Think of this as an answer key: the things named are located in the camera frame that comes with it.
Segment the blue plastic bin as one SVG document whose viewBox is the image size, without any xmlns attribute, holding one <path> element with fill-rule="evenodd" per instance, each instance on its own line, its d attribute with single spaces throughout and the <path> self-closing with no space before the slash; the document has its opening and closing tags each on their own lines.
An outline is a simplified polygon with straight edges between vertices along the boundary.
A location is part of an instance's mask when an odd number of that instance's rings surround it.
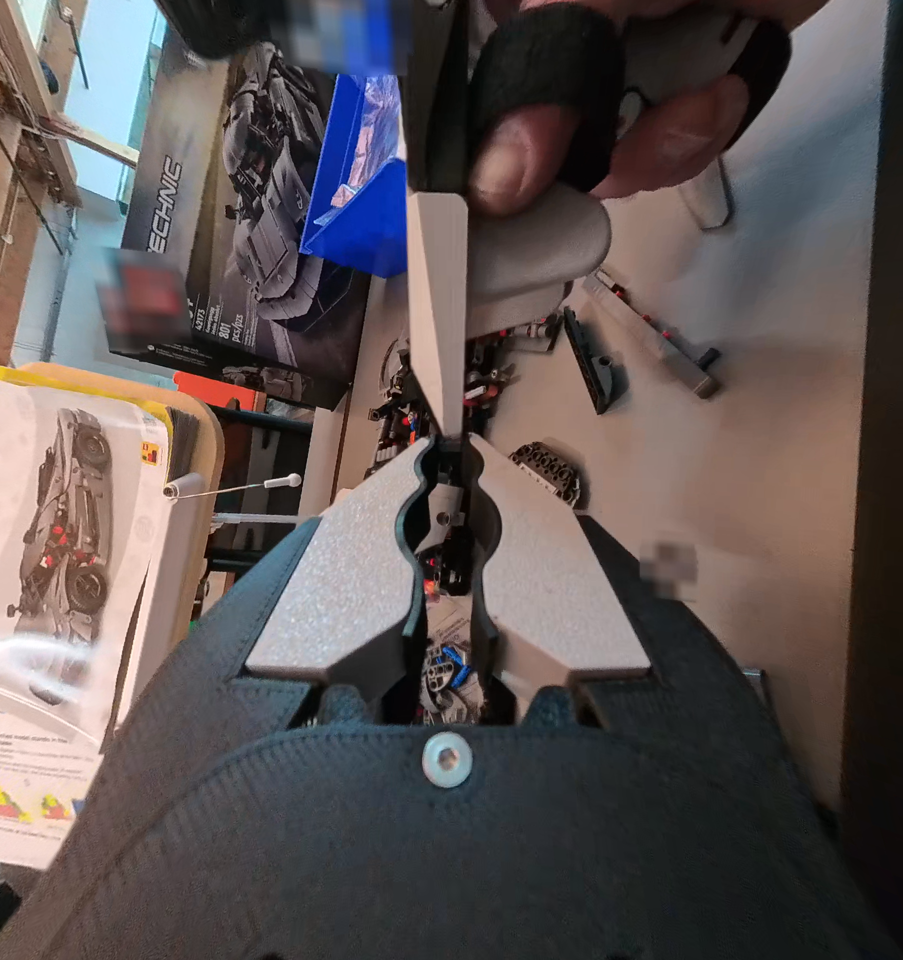
<svg viewBox="0 0 903 960">
<path fill-rule="evenodd" d="M 388 162 L 345 206 L 332 205 L 351 168 L 366 78 L 336 79 L 301 250 L 389 279 L 408 269 L 407 162 Z"/>
</svg>

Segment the small grey lego assembly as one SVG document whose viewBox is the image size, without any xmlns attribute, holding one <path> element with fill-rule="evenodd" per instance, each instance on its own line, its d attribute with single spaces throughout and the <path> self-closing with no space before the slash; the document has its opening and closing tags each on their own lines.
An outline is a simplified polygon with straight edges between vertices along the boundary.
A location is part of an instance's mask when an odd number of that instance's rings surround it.
<svg viewBox="0 0 903 960">
<path fill-rule="evenodd" d="M 492 344 L 511 353 L 549 354 L 564 327 L 561 311 L 493 332 Z"/>
</svg>

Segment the long grey lego beam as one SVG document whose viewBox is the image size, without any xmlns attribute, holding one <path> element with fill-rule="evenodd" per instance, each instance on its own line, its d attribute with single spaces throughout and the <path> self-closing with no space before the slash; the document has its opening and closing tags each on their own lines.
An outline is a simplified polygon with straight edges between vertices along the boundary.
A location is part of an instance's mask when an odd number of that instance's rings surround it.
<svg viewBox="0 0 903 960">
<path fill-rule="evenodd" d="M 658 361 L 672 380 L 702 401 L 709 401 L 721 392 L 722 384 L 711 372 L 722 358 L 720 350 L 710 346 L 699 356 L 694 355 L 674 330 L 636 308 L 629 291 L 613 281 L 605 270 L 588 274 L 581 285 L 594 303 Z"/>
</svg>

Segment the lego car model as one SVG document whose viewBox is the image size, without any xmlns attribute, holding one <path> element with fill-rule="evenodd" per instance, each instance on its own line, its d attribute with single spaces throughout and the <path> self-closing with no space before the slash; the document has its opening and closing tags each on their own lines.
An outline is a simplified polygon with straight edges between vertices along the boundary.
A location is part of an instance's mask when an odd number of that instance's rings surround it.
<svg viewBox="0 0 903 960">
<path fill-rule="evenodd" d="M 503 366 L 508 331 L 494 331 L 466 344 L 463 426 L 484 436 L 499 399 L 513 376 L 512 364 Z M 437 428 L 410 367 L 406 337 L 392 342 L 383 358 L 380 386 L 384 402 L 369 410 L 379 427 L 370 477 L 399 453 Z M 464 596 L 471 589 L 474 538 L 468 527 L 471 495 L 457 453 L 442 453 L 436 482 L 428 498 L 430 528 L 416 549 L 428 599 L 439 595 Z"/>
</svg>

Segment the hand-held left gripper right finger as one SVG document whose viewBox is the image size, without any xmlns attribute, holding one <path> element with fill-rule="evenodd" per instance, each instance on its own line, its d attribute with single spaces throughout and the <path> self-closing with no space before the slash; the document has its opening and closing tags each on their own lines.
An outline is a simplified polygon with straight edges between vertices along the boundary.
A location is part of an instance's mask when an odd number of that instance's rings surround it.
<svg viewBox="0 0 903 960">
<path fill-rule="evenodd" d="M 544 689 L 632 681 L 650 657 L 573 509 L 469 437 L 471 642 L 524 716 Z"/>
</svg>

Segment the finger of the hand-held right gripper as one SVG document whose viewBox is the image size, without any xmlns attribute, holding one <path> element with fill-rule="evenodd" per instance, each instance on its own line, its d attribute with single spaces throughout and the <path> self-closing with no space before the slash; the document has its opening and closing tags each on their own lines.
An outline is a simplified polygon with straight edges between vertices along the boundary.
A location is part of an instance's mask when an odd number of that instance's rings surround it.
<svg viewBox="0 0 903 960">
<path fill-rule="evenodd" d="M 441 435 L 462 434 L 468 207 L 458 194 L 406 196 L 410 366 Z"/>
</svg>

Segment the person's right hand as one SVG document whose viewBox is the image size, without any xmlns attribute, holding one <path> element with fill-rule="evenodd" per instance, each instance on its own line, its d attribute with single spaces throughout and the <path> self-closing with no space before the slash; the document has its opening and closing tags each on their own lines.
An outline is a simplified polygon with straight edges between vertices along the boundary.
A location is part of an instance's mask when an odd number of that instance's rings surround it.
<svg viewBox="0 0 903 960">
<path fill-rule="evenodd" d="M 560 2 L 469 2 L 469 27 L 481 49 L 498 26 L 520 11 Z M 691 2 L 573 2 L 613 19 L 619 30 L 629 18 L 663 18 Z M 776 20 L 792 32 L 827 1 L 710 2 L 746 17 Z M 647 107 L 617 146 L 609 173 L 591 195 L 622 199 L 680 186 L 697 177 L 732 144 L 748 111 L 749 94 L 737 77 Z M 528 208 L 556 180 L 570 150 L 578 114 L 558 104 L 533 104 L 504 116 L 488 133 L 472 163 L 469 203 L 486 215 L 508 217 Z"/>
</svg>

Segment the lego instruction booklet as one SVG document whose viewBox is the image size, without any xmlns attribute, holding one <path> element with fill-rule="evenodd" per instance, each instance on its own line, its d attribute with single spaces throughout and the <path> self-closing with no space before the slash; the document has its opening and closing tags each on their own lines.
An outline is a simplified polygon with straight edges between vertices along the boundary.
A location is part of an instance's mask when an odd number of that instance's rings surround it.
<svg viewBox="0 0 903 960">
<path fill-rule="evenodd" d="M 155 405 L 0 377 L 0 863 L 48 868 L 98 772 L 169 443 Z"/>
</svg>

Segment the grey car lego box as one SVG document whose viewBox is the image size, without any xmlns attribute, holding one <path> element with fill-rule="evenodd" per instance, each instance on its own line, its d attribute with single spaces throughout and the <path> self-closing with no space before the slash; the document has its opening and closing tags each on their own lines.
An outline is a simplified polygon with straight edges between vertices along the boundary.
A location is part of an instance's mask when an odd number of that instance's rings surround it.
<svg viewBox="0 0 903 960">
<path fill-rule="evenodd" d="M 121 247 L 180 272 L 190 334 L 113 354 L 334 410 L 358 364 L 369 274 L 304 250 L 337 76 L 269 42 L 208 60 L 168 28 Z"/>
</svg>

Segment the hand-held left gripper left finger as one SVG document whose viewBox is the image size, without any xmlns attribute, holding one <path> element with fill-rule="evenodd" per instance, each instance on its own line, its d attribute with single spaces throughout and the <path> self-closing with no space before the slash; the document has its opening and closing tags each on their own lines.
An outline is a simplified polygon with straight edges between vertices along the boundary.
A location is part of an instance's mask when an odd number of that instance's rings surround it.
<svg viewBox="0 0 903 960">
<path fill-rule="evenodd" d="M 255 678 L 354 687 L 365 702 L 407 673 L 423 613 L 407 533 L 428 513 L 435 438 L 422 438 L 317 518 L 245 662 Z"/>
</svg>

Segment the black curved lego piece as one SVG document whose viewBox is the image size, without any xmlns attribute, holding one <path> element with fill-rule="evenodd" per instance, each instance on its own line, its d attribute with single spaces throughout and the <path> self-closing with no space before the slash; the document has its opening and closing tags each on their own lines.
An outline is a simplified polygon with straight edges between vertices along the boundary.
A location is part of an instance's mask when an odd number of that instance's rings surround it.
<svg viewBox="0 0 903 960">
<path fill-rule="evenodd" d="M 568 507 L 575 509 L 582 495 L 578 467 L 540 440 L 524 443 L 509 455 L 510 461 Z"/>
</svg>

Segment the white book stand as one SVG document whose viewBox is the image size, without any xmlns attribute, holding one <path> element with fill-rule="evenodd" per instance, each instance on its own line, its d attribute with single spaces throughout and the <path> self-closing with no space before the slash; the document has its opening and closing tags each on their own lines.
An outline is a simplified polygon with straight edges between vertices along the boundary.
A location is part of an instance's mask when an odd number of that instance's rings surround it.
<svg viewBox="0 0 903 960">
<path fill-rule="evenodd" d="M 137 696 L 189 630 L 207 540 L 217 525 L 213 494 L 219 486 L 225 455 L 221 424 L 211 408 L 186 394 L 69 367 L 0 366 L 1 377 L 155 405 L 170 423 L 167 476 L 162 489 L 165 524 L 134 609 L 133 632 L 122 654 L 105 741 L 122 724 Z"/>
</svg>

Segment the clear bag of lego liftarms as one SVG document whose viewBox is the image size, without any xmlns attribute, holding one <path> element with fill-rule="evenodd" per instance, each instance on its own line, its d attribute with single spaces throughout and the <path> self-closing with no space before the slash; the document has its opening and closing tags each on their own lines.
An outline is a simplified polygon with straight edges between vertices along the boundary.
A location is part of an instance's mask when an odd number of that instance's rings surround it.
<svg viewBox="0 0 903 960">
<path fill-rule="evenodd" d="M 424 726 L 478 726 L 487 698 L 471 641 L 471 598 L 441 596 L 427 608 L 418 719 Z"/>
</svg>

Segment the large clear plastic bag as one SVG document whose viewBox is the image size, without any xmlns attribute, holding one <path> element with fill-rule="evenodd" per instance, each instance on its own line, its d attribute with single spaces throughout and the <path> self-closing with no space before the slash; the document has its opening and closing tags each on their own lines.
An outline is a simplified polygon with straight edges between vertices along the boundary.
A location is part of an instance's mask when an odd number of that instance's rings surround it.
<svg viewBox="0 0 903 960">
<path fill-rule="evenodd" d="M 368 77 L 364 81 L 358 137 L 349 173 L 336 189 L 332 206 L 345 207 L 375 174 L 395 160 L 407 160 L 399 78 L 394 75 Z"/>
</svg>

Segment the orange box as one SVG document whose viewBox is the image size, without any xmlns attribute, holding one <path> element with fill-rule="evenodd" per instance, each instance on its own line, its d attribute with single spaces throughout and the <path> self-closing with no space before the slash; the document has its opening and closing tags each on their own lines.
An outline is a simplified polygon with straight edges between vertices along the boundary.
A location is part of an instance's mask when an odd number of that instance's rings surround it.
<svg viewBox="0 0 903 960">
<path fill-rule="evenodd" d="M 176 370 L 173 373 L 176 389 L 207 406 L 265 413 L 266 394 L 242 386 Z"/>
</svg>

